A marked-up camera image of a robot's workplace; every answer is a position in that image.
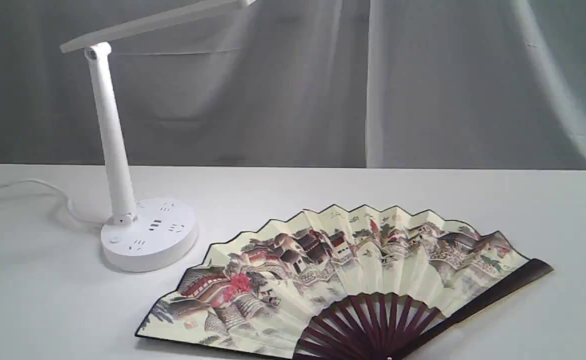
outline paper fan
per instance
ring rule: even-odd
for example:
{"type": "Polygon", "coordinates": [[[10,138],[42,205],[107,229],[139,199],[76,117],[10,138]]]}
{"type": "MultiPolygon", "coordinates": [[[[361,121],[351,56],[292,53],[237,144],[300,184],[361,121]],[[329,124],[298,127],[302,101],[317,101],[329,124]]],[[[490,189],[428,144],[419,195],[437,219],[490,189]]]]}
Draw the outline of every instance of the paper fan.
{"type": "Polygon", "coordinates": [[[136,336],[269,358],[398,360],[553,271],[500,232],[332,205],[213,244],[136,336]]]}

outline white table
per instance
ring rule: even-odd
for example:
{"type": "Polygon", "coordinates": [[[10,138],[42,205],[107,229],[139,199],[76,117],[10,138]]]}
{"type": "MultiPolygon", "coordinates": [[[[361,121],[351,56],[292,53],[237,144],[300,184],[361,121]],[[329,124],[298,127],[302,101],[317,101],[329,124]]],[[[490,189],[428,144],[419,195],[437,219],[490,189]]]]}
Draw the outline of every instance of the white table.
{"type": "MultiPolygon", "coordinates": [[[[73,225],[48,189],[0,191],[0,359],[251,358],[133,333],[209,243],[332,203],[432,208],[483,233],[503,230],[522,253],[555,267],[447,330],[414,359],[586,359],[586,171],[133,167],[131,174],[138,198],[170,195],[195,207],[202,232],[177,264],[114,271],[104,264],[97,233],[73,225]]],[[[100,166],[0,165],[0,182],[20,178],[62,187],[95,219],[109,215],[100,166]]]]}

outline lamp base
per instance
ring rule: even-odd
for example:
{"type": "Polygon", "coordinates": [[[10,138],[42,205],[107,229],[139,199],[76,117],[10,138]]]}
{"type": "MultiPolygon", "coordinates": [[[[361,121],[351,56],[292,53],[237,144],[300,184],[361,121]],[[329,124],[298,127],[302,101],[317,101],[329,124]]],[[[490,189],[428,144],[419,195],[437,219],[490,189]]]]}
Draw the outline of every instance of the lamp base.
{"type": "Polygon", "coordinates": [[[193,208],[172,198],[137,203],[130,225],[113,219],[101,228],[101,245],[108,262],[129,272],[154,271],[184,257],[198,237],[193,208]]]}

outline folding fan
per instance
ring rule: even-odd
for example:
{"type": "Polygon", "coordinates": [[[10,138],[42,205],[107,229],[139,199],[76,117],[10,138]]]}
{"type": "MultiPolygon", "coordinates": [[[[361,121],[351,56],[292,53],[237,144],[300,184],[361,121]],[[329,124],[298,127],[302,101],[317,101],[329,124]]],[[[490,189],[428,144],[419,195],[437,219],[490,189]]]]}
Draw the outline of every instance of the folding fan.
{"type": "Polygon", "coordinates": [[[332,205],[213,244],[136,336],[269,358],[398,360],[553,271],[431,210],[332,205]]]}

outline curtain fold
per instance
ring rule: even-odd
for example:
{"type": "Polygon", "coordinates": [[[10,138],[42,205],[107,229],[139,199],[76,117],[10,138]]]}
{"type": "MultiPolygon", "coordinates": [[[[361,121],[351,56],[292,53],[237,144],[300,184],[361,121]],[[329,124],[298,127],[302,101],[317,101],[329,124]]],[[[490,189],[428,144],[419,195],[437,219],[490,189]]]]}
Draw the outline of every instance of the curtain fold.
{"type": "MultiPolygon", "coordinates": [[[[59,45],[197,1],[0,1],[0,163],[101,164],[59,45]]],[[[111,45],[132,165],[586,169],[586,0],[257,0],[111,45]]]]}

